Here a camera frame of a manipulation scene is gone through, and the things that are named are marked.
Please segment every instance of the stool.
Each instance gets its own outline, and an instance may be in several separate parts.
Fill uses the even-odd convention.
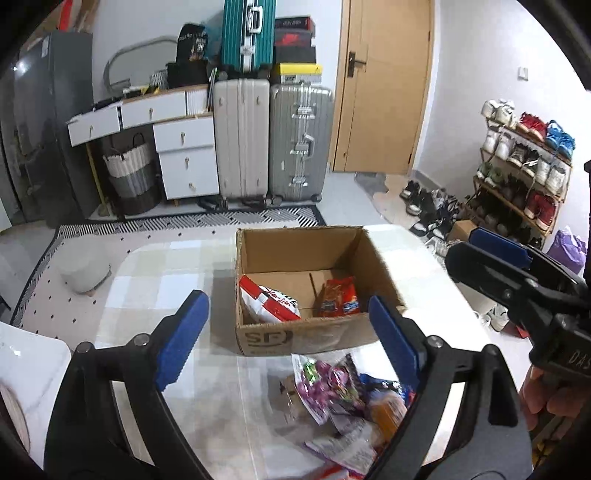
[[[111,273],[105,249],[96,235],[72,238],[62,245],[52,262],[64,282],[76,293],[92,295]]]

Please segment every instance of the light switch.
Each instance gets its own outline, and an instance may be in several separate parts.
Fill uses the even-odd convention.
[[[519,69],[517,70],[517,78],[519,80],[525,80],[526,82],[529,80],[529,72],[527,67],[519,67]]]

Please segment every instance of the blue gripper pad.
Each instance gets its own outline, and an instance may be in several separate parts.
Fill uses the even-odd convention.
[[[531,258],[519,244],[483,228],[470,232],[468,243],[520,269],[529,269]]]
[[[193,290],[175,313],[178,326],[157,356],[155,383],[158,391],[178,380],[203,326],[209,318],[209,298]]]
[[[418,355],[379,297],[373,296],[369,299],[369,321],[382,342],[400,383],[417,391]]]

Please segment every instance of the wooden door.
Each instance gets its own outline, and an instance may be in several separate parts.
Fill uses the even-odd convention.
[[[405,174],[423,117],[430,1],[350,0],[348,13],[335,170]]]

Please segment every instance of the snack bag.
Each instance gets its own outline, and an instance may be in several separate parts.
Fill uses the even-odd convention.
[[[337,280],[331,278],[324,284],[320,305],[321,317],[339,317],[361,312],[353,277]]]
[[[280,291],[254,283],[246,275],[240,279],[242,304],[259,323],[292,322],[300,319],[297,301]]]

